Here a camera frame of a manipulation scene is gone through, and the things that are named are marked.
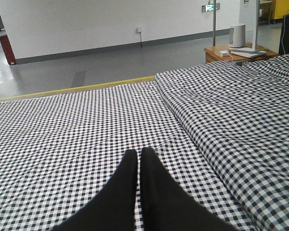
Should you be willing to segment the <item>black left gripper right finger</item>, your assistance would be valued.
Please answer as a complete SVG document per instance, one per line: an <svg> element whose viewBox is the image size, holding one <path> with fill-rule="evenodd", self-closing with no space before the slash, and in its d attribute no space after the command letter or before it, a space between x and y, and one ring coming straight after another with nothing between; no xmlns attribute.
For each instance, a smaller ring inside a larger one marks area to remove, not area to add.
<svg viewBox="0 0 289 231"><path fill-rule="evenodd" d="M235 230L189 196L171 177L152 148L142 149L140 191L146 231Z"/></svg>

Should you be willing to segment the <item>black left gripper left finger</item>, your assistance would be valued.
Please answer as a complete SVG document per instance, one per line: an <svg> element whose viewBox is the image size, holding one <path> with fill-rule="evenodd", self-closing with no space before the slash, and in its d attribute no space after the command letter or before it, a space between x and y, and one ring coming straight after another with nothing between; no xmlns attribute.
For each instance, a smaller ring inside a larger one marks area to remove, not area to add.
<svg viewBox="0 0 289 231"><path fill-rule="evenodd" d="M137 188L137 152L126 150L99 193L54 231L132 231Z"/></svg>

